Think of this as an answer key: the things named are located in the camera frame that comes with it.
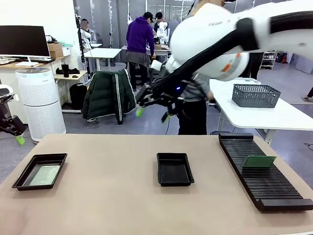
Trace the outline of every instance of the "black bag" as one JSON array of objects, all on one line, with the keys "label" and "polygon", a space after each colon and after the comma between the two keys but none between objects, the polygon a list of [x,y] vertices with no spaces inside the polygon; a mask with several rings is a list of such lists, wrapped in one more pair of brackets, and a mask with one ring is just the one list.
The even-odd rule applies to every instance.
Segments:
[{"label": "black bag", "polygon": [[77,83],[70,87],[69,94],[73,109],[80,110],[83,108],[86,93],[87,87],[83,83]]}]

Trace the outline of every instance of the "orange marking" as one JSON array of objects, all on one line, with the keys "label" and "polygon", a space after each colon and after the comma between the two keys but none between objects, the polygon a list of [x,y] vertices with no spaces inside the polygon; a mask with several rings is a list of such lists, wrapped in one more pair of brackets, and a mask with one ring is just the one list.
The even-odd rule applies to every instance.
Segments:
[{"label": "orange marking", "polygon": [[221,72],[226,72],[230,68],[230,63],[228,63]]}]

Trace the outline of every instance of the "white wall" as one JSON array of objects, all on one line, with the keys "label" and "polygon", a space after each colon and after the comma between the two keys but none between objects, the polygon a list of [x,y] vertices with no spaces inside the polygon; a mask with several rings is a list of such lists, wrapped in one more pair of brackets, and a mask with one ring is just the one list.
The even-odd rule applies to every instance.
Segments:
[{"label": "white wall", "polygon": [[73,0],[0,0],[0,25],[43,26],[46,35],[73,45],[66,63],[81,68]]}]

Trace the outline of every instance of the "black slotted rack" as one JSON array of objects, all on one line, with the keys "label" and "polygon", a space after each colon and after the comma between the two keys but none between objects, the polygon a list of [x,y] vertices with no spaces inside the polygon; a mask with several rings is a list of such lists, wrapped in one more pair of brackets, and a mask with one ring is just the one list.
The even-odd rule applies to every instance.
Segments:
[{"label": "black slotted rack", "polygon": [[219,134],[220,145],[235,169],[253,204],[260,211],[308,211],[313,201],[304,199],[272,164],[270,168],[243,168],[248,156],[266,156],[250,133]]}]

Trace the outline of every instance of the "green jacket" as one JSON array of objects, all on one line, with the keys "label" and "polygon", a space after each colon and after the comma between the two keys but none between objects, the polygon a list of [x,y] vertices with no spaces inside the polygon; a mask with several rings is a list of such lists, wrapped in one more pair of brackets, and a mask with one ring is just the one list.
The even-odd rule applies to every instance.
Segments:
[{"label": "green jacket", "polygon": [[135,108],[136,100],[128,71],[99,71],[92,77],[82,113],[87,121],[115,114],[116,120],[121,124],[124,114]]}]

